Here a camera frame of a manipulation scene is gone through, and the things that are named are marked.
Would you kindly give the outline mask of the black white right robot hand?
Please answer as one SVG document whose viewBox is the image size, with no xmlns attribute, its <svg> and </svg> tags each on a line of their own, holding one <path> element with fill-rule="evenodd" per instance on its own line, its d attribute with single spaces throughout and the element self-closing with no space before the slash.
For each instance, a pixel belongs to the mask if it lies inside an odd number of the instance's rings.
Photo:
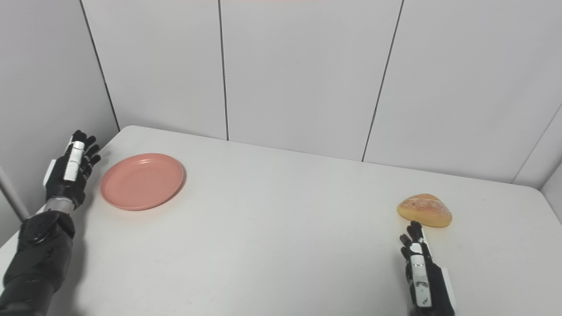
<svg viewBox="0 0 562 316">
<path fill-rule="evenodd" d="M 411 221 L 400 236 L 400 252 L 406 260 L 405 277 L 412 306 L 410 316 L 454 316 L 455 300 L 448 273 L 430 253 L 423 226 Z"/>
</svg>

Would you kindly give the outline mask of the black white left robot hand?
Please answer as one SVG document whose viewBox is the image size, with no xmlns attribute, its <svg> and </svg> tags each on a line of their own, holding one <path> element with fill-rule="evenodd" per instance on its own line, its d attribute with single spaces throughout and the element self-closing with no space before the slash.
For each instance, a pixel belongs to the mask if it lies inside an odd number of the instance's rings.
<svg viewBox="0 0 562 316">
<path fill-rule="evenodd" d="M 62 212 L 72 212 L 86 199 L 86 184 L 94 166 L 100 162 L 100 146 L 96 137 L 76 130 L 64 154 L 50 162 L 43 180 L 46 190 L 46 210 L 55 210 L 50 204 L 63 204 L 57 208 Z"/>
</svg>

